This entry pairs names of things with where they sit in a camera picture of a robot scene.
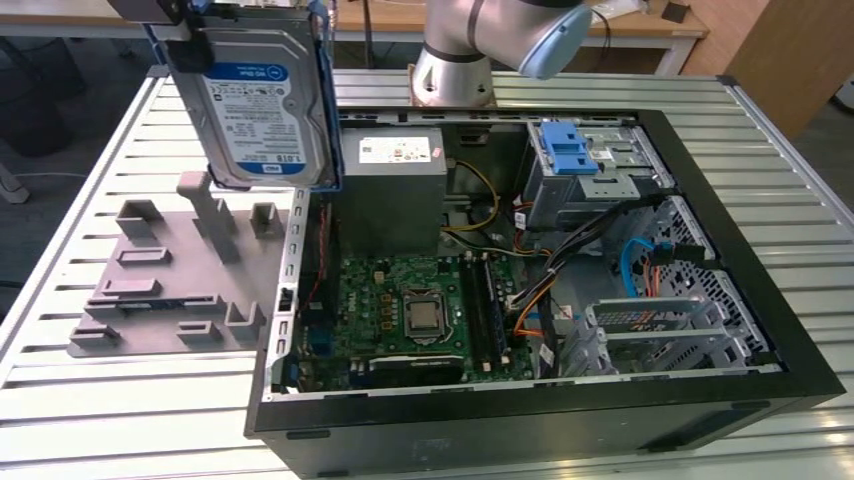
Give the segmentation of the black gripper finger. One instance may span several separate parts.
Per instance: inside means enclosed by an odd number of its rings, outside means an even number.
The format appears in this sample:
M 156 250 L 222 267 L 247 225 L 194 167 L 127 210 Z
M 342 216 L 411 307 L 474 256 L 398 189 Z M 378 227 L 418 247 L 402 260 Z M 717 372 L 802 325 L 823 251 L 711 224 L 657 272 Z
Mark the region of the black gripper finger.
M 180 73 L 203 74 L 214 64 L 214 53 L 196 17 L 186 17 L 178 34 L 166 40 L 171 65 Z

